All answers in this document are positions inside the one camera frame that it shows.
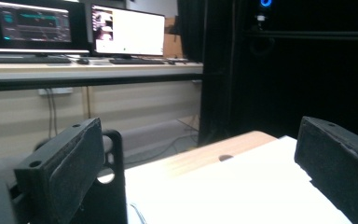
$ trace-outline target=floor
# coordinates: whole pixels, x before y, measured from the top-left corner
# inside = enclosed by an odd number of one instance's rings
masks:
[[[198,131],[192,121],[170,120],[147,127],[120,132],[123,139],[125,168],[170,157],[197,146]],[[0,160],[0,178],[13,183],[13,168],[28,154]]]

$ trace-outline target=monitor screen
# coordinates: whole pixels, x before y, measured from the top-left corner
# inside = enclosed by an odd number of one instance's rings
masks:
[[[91,5],[93,53],[162,56],[163,15]]]
[[[81,3],[0,1],[0,53],[88,53]]]

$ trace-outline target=mouse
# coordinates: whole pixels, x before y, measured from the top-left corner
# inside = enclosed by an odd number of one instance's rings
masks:
[[[89,64],[89,59],[77,59],[76,61],[78,64]]]

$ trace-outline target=keyboard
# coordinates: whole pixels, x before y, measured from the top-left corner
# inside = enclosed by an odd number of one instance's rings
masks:
[[[0,63],[71,63],[71,60],[59,57],[0,57]]]
[[[164,64],[163,61],[146,60],[146,59],[110,59],[112,64]]]

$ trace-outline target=blue light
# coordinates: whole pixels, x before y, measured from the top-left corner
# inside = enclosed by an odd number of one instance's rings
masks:
[[[271,6],[272,0],[260,0],[260,4],[263,7],[269,7]]]

